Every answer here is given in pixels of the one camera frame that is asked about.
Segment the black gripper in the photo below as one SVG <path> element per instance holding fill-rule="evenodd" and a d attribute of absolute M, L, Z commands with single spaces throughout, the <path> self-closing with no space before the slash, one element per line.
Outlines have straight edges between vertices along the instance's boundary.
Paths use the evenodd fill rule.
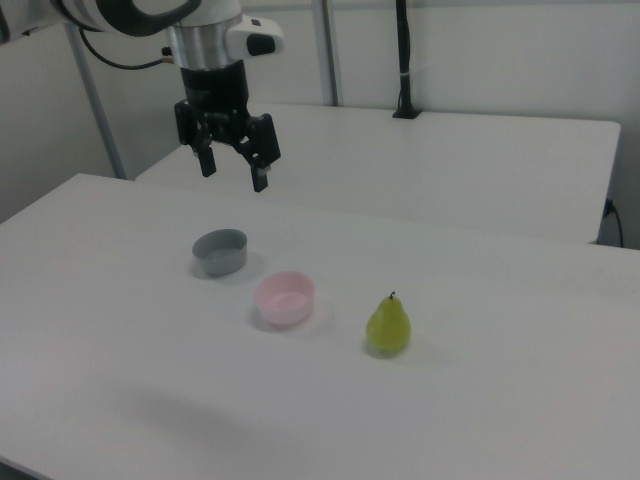
<path fill-rule="evenodd" d="M 182 68 L 181 75 L 186 100 L 174 105 L 178 139 L 191 148 L 202 176 L 216 172 L 211 137 L 237 143 L 234 149 L 249 164 L 254 191 L 262 192 L 268 187 L 267 172 L 281 152 L 272 117 L 248 113 L 244 62 L 214 70 Z"/>

